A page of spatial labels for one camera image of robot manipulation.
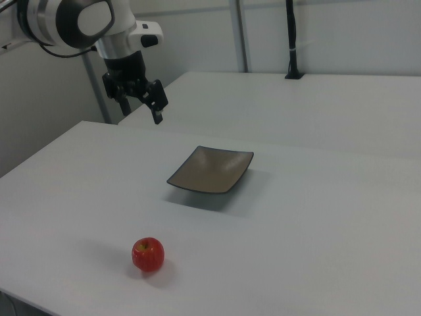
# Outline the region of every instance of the white table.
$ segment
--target white table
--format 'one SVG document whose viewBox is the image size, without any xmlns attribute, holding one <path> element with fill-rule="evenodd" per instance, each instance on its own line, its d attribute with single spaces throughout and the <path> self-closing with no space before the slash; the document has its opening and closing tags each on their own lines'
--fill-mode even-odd
<svg viewBox="0 0 421 316">
<path fill-rule="evenodd" d="M 421 77 L 188 72 L 166 88 L 155 126 L 140 107 L 120 125 L 270 144 L 421 157 Z"/>
<path fill-rule="evenodd" d="M 255 158 L 228 195 L 167 185 L 197 145 Z M 0 179 L 0 290 L 62 316 L 417 315 L 420 208 L 419 159 L 84 122 Z"/>
</svg>

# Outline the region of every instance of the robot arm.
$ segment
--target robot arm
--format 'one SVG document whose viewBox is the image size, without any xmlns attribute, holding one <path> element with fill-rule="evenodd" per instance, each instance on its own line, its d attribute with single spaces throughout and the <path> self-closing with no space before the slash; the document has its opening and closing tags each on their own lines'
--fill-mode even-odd
<svg viewBox="0 0 421 316">
<path fill-rule="evenodd" d="M 141 49 L 163 40 L 162 30 L 155 22 L 137 21 L 129 0 L 3 0 L 0 5 L 6 3 L 10 8 L 0 11 L 0 24 L 6 21 L 16 29 L 15 34 L 7 32 L 8 37 L 24 34 L 43 47 L 94 45 L 108 68 L 103 76 L 107 95 L 119 102 L 123 114 L 131 113 L 127 100 L 131 96 L 150 108 L 156 124 L 162 121 L 168 100 L 159 80 L 146 79 L 141 54 Z"/>
</svg>

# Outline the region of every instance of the brown plate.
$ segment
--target brown plate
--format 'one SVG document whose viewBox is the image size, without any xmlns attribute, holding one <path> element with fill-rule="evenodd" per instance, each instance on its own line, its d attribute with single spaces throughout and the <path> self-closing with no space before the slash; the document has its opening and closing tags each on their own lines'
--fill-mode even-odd
<svg viewBox="0 0 421 316">
<path fill-rule="evenodd" d="M 166 182 L 194 192 L 226 193 L 243 176 L 254 153 L 198 146 Z"/>
</svg>

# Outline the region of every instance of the apple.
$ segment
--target apple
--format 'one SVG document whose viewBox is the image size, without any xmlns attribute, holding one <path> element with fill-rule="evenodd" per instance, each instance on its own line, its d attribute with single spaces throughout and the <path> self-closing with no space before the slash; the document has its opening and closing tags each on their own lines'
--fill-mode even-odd
<svg viewBox="0 0 421 316">
<path fill-rule="evenodd" d="M 164 263 L 164 247 L 153 237 L 142 238 L 133 245 L 132 259 L 143 272 L 157 271 Z"/>
</svg>

